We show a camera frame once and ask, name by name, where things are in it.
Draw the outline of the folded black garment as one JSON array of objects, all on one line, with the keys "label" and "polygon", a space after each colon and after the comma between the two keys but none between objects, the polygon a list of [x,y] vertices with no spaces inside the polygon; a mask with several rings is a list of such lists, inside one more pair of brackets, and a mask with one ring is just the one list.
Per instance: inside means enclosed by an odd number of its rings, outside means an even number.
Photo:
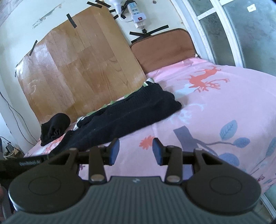
[{"label": "folded black garment", "polygon": [[41,146],[61,137],[70,126],[71,120],[64,113],[55,114],[48,122],[41,125]]}]

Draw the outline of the black green white knit sweater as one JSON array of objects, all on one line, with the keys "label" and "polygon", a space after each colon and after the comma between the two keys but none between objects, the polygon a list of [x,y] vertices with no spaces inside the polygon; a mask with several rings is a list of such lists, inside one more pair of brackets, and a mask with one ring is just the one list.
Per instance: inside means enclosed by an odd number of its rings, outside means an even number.
[{"label": "black green white knit sweater", "polygon": [[127,98],[77,122],[78,128],[68,131],[50,155],[70,148],[86,151],[166,119],[180,109],[181,103],[171,92],[163,90],[158,83],[147,82],[147,86],[142,86]]}]

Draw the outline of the white power strip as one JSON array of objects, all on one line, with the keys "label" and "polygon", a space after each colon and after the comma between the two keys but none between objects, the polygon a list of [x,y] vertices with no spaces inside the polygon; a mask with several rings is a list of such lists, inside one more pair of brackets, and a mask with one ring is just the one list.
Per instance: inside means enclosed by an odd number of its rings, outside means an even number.
[{"label": "white power strip", "polygon": [[136,28],[143,30],[145,28],[146,16],[140,11],[135,1],[131,1],[127,5],[127,9],[131,15],[133,23]]}]

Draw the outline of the brown headboard cushion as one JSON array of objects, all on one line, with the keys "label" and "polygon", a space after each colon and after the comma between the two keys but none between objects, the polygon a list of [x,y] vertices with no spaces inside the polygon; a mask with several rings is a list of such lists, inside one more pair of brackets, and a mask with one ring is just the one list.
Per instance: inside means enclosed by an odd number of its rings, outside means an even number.
[{"label": "brown headboard cushion", "polygon": [[190,34],[181,28],[149,36],[130,48],[145,74],[196,55]]}]

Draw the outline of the pink deer print bedsheet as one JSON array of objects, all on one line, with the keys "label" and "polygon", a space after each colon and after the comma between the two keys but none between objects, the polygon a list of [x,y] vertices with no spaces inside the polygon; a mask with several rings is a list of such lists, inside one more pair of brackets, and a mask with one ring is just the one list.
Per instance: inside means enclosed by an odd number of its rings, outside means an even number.
[{"label": "pink deer print bedsheet", "polygon": [[190,58],[147,78],[174,94],[182,109],[120,139],[111,176],[160,176],[152,141],[184,151],[202,148],[250,174],[262,192],[275,186],[275,77]]}]

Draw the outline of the white hair dryer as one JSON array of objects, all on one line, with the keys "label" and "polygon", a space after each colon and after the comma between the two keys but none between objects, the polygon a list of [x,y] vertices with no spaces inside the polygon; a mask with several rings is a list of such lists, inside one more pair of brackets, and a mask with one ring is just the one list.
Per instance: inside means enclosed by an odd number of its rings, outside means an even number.
[{"label": "white hair dryer", "polygon": [[122,0],[110,0],[110,3],[115,7],[115,11],[118,15],[122,14],[122,9],[121,9],[121,5],[122,5]]}]

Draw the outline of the wood pattern board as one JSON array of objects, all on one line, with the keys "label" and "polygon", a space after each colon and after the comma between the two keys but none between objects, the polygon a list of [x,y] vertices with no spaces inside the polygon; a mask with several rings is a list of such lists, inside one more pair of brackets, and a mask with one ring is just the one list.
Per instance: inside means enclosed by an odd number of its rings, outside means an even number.
[{"label": "wood pattern board", "polygon": [[71,121],[132,93],[145,74],[108,8],[88,7],[52,29],[15,68],[39,123]]}]

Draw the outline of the white window frame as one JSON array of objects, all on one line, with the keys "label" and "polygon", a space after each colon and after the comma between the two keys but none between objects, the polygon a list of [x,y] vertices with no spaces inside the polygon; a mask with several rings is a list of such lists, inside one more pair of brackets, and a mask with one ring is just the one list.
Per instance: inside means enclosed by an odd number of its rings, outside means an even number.
[{"label": "white window frame", "polygon": [[173,1],[201,58],[275,75],[275,1]]}]

